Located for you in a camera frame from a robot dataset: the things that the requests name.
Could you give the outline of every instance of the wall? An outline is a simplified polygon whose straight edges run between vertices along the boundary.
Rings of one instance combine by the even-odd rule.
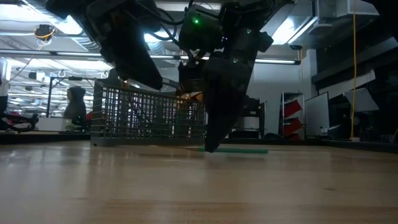
[[[317,68],[317,51],[308,50],[303,59],[303,85],[305,100],[311,99],[318,95],[315,85],[312,83],[312,76],[318,72]]]
[[[300,65],[256,64],[248,89],[248,96],[266,101],[266,133],[278,133],[280,96],[282,92],[302,91]],[[246,121],[245,128],[258,127]]]

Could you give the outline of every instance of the wire basket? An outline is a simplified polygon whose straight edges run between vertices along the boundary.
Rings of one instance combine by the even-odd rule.
[[[205,107],[197,101],[95,82],[91,143],[203,144]]]

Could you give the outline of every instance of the table surface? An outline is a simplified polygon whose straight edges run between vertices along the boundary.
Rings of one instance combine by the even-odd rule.
[[[0,223],[398,223],[397,155],[227,147],[0,146]]]

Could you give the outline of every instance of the black equipment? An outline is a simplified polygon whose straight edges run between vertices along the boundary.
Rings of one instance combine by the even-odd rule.
[[[137,80],[162,88],[162,77],[149,57],[144,32],[157,32],[160,17],[153,0],[48,0],[46,8],[65,19],[71,15],[101,46],[101,55],[113,63],[123,80]]]
[[[203,85],[201,91],[208,113],[205,140],[208,152],[221,144],[246,107],[246,92],[257,53],[265,52],[273,43],[266,32],[260,32],[273,13],[271,9],[268,1],[228,2],[219,14],[193,5],[185,16],[180,47],[200,51],[189,59],[185,68],[180,64],[179,69],[181,77],[195,74],[195,82],[181,84],[183,90],[192,90],[201,74],[203,81],[199,83]],[[205,53],[210,53],[206,62],[201,59]]]

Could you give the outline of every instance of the pipe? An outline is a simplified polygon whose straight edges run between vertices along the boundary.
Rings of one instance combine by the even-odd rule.
[[[84,30],[77,24],[75,20],[73,20],[71,16],[68,16],[66,19],[62,19],[51,12],[48,12],[48,10],[45,8],[46,0],[22,0],[22,2],[24,2],[37,13],[44,15],[49,22],[51,22],[51,24],[65,34],[77,35],[84,32]],[[98,44],[91,41],[89,37],[81,37],[73,40],[90,52],[99,52],[101,49]]]
[[[161,41],[147,42],[147,45],[153,55],[173,55],[173,52],[165,49],[164,44]],[[164,60],[164,61],[172,64],[180,63],[179,60]]]

